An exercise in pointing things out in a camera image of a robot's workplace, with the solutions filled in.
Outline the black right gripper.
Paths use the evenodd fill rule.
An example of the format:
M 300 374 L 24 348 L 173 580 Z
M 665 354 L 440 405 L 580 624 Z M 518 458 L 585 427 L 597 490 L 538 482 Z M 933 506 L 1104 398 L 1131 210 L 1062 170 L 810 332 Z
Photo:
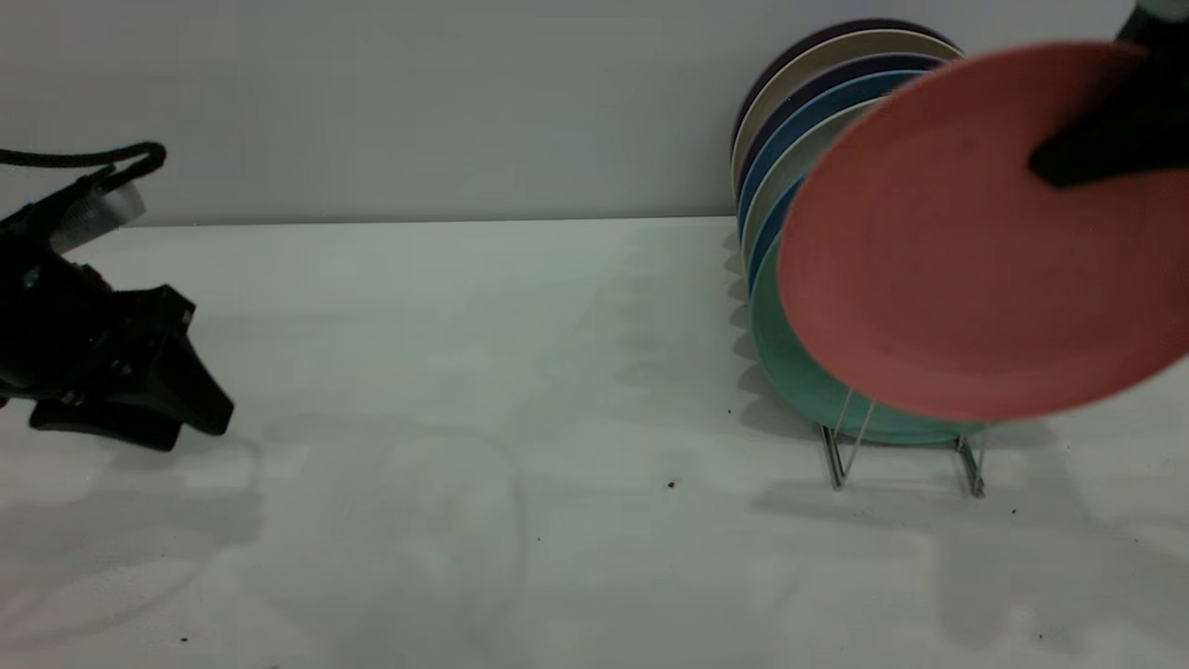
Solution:
M 1143 70 L 1172 89 L 1116 90 L 1028 156 L 1052 187 L 1082 187 L 1188 166 L 1188 10 L 1130 10 L 1114 42 L 1147 53 Z

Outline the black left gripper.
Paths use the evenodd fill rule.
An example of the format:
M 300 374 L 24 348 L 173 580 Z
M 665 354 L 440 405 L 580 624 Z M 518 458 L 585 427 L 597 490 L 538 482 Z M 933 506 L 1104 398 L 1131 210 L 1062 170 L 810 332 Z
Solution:
M 71 231 L 51 209 L 4 219 L 4 400 L 39 400 L 39 431 L 151 452 L 174 450 L 182 424 L 225 435 L 235 406 L 188 339 L 194 304 L 170 285 L 115 291 L 62 254 Z

